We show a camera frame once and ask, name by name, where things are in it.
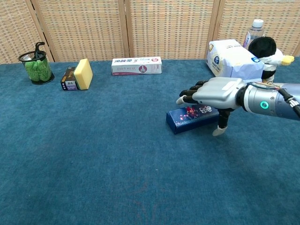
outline white box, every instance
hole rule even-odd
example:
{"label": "white box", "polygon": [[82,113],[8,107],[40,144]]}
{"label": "white box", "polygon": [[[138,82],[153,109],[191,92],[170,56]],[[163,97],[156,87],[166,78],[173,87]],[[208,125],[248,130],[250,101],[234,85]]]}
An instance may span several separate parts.
{"label": "white box", "polygon": [[210,41],[206,63],[215,76],[262,81],[264,63],[234,39]]}
{"label": "white box", "polygon": [[112,60],[112,75],[161,74],[160,57],[123,58]]}

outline woven room divider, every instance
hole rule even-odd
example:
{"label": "woven room divider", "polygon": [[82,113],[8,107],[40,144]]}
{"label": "woven room divider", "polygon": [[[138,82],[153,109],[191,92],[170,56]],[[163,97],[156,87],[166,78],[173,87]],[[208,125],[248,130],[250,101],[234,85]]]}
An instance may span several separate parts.
{"label": "woven room divider", "polygon": [[131,57],[204,58],[218,1],[125,0],[125,5]]}
{"label": "woven room divider", "polygon": [[[31,16],[27,0],[0,1],[0,27],[0,64],[18,63],[21,54],[35,50],[36,42],[46,43],[36,17]],[[47,45],[40,49],[53,61]]]}
{"label": "woven room divider", "polygon": [[123,0],[32,0],[55,61],[129,57]]}
{"label": "woven room divider", "polygon": [[221,0],[213,39],[234,38],[242,44],[254,19],[265,21],[266,36],[283,54],[300,54],[299,0]]}

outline mesh pen holder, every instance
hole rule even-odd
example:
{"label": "mesh pen holder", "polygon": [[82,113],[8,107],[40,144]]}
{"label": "mesh pen holder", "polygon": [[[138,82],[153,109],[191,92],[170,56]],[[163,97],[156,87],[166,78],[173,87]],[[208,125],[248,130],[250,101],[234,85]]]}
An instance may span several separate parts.
{"label": "mesh pen holder", "polygon": [[46,58],[46,52],[39,50],[39,46],[44,44],[44,42],[36,43],[35,51],[22,54],[18,58],[24,65],[33,84],[45,84],[54,79]]}

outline green led ring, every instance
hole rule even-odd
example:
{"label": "green led ring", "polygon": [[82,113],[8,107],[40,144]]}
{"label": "green led ring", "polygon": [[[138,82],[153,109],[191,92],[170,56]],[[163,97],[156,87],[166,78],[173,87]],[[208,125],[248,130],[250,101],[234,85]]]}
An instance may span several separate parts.
{"label": "green led ring", "polygon": [[267,103],[266,101],[261,102],[261,108],[267,109],[268,107],[269,107],[269,103]]}

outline bottle cap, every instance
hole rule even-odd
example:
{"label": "bottle cap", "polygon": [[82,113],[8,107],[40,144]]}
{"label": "bottle cap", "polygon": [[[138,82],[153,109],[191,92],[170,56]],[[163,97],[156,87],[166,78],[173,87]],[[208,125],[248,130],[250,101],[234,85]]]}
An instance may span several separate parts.
{"label": "bottle cap", "polygon": [[252,26],[253,27],[262,27],[263,26],[263,20],[253,20],[253,23],[252,23]]}

